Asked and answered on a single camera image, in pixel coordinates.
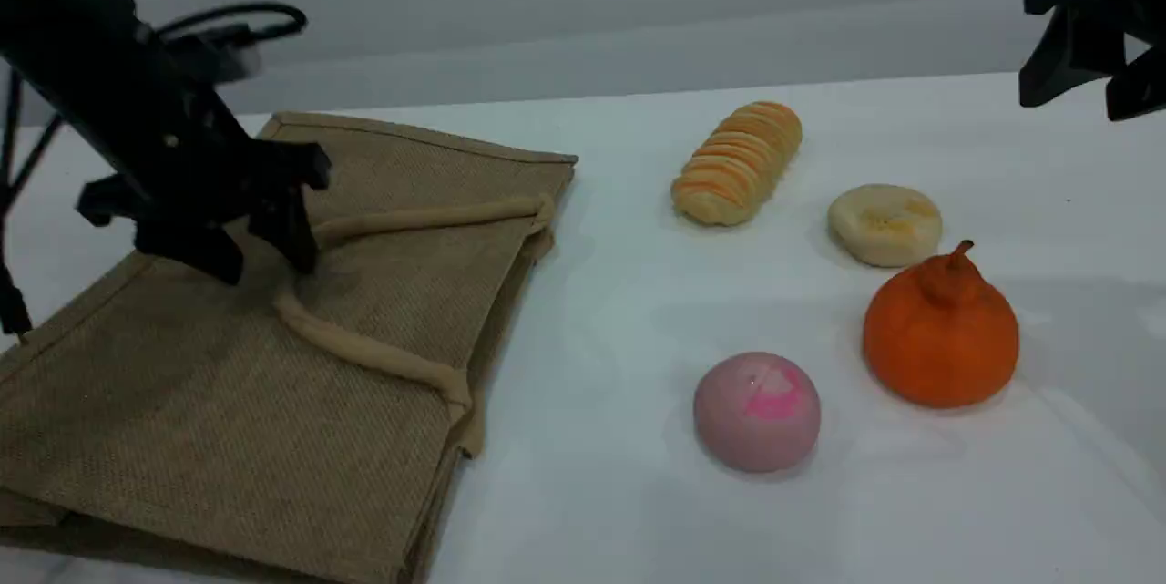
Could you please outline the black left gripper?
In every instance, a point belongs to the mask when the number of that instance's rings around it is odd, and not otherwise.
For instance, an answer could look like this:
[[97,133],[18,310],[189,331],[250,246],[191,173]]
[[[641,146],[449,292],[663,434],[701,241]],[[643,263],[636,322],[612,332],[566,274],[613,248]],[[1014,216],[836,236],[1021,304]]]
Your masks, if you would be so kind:
[[225,284],[238,284],[244,253],[222,224],[250,221],[251,235],[269,242],[301,275],[315,272],[318,245],[304,191],[325,190],[332,161],[315,141],[276,141],[225,132],[195,145],[145,133],[79,135],[114,173],[87,182],[77,210],[94,227],[115,218],[135,221],[135,248],[187,263]]

